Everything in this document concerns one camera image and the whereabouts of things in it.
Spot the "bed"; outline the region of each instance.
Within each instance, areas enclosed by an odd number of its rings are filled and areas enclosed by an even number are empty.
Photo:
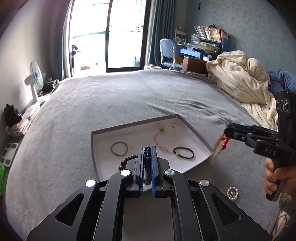
[[[206,75],[154,69],[60,82],[24,137],[8,175],[5,205],[12,228],[26,240],[86,180],[97,179],[92,131],[171,114],[181,115],[211,146],[229,122],[257,124]],[[236,204],[270,232],[279,208],[265,198],[264,161],[232,140],[213,166],[207,161],[185,176],[208,178],[224,193],[236,186]],[[149,200],[145,194],[126,202],[130,213],[125,210],[123,240],[173,239],[169,201]]]

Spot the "black cord bracelet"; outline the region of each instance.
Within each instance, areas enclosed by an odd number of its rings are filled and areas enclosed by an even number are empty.
[[[180,155],[179,151],[176,151],[177,149],[184,149],[184,150],[188,150],[192,153],[192,157],[186,157],[186,156],[182,156]],[[185,159],[192,159],[194,158],[194,153],[191,149],[187,148],[187,147],[176,147],[173,152],[175,153],[175,155],[179,156],[179,157],[182,157],[182,158],[185,158]]]
[[[119,143],[124,144],[124,145],[126,146],[126,151],[125,151],[125,153],[124,153],[123,155],[119,155],[119,154],[115,153],[115,152],[112,150],[113,146],[115,146],[116,144],[119,144]],[[112,154],[115,155],[115,156],[125,156],[125,154],[128,153],[128,145],[127,145],[125,142],[123,142],[123,141],[115,142],[115,143],[110,147],[110,151],[111,151]]]

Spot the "gray wall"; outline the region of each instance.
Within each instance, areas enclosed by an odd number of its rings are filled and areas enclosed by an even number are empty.
[[[51,75],[49,31],[52,0],[30,0],[14,17],[0,39],[0,145],[6,138],[3,108],[6,104],[23,110],[32,99],[24,80],[30,62]]]
[[[296,76],[296,40],[267,0],[188,0],[185,31],[195,25],[217,24],[231,34],[230,50],[242,50],[270,69]]]
[[[182,31],[184,31],[184,28],[185,28],[186,10],[187,10],[187,0],[177,0],[175,27],[181,27]]]

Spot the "human hand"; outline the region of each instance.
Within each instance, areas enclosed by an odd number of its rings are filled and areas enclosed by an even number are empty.
[[[264,190],[268,195],[277,190],[277,185],[275,184],[277,180],[287,179],[281,192],[288,193],[292,197],[296,196],[296,165],[274,170],[273,161],[267,158],[264,166]]]

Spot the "curtain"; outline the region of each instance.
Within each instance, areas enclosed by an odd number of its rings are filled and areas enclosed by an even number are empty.
[[[60,81],[65,79],[64,71],[64,28],[67,24],[67,13],[71,10],[74,0],[64,0],[59,6],[57,15],[55,35],[54,35],[54,66],[52,69],[53,77]]]
[[[149,64],[161,66],[159,42],[161,39],[172,39],[174,37],[176,8],[177,0],[157,0],[148,58]]]

